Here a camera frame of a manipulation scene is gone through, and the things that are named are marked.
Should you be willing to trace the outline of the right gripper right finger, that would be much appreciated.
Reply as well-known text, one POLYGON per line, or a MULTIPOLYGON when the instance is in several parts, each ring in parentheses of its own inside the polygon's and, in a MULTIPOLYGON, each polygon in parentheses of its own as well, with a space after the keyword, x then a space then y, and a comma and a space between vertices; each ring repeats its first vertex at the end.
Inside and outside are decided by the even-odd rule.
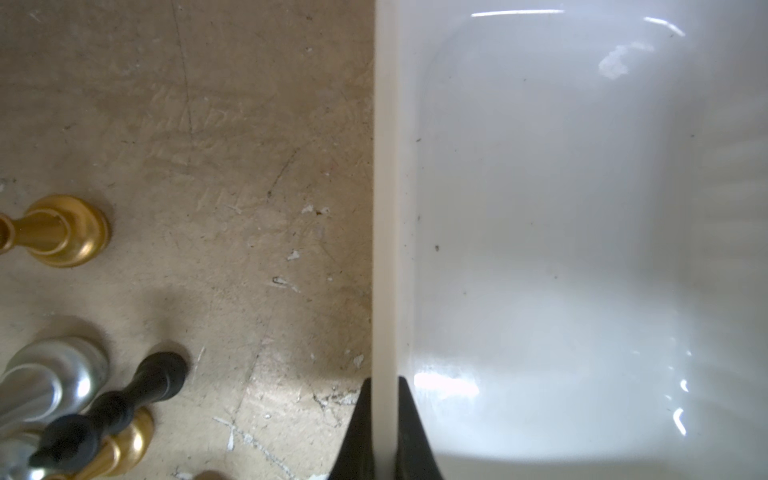
POLYGON ((398 378, 397 480, 443 480, 405 377, 398 378))

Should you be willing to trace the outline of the black chess piece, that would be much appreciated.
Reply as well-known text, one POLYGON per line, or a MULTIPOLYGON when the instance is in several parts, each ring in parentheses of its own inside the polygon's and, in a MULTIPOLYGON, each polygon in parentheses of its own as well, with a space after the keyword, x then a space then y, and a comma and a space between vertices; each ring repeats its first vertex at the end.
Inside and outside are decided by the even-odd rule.
POLYGON ((147 356, 125 388, 99 395, 84 414, 65 415, 50 423, 28 465, 66 473, 83 469, 96 457, 102 441, 128 427, 139 408, 176 396, 188 370, 178 353, 147 356))

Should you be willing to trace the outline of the white storage box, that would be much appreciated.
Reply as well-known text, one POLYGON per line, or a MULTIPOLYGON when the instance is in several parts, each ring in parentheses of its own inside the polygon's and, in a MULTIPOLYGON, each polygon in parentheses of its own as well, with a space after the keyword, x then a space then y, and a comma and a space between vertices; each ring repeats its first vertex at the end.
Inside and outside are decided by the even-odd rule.
POLYGON ((767 475, 767 5, 375 5, 373 410, 446 479, 767 475))

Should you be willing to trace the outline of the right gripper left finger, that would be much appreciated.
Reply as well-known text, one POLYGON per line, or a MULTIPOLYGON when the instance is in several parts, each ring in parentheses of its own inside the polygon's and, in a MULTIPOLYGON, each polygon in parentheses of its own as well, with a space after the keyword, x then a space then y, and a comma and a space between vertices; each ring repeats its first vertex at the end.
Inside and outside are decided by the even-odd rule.
POLYGON ((346 434, 328 480, 373 480, 371 379, 367 378, 352 413, 346 434))

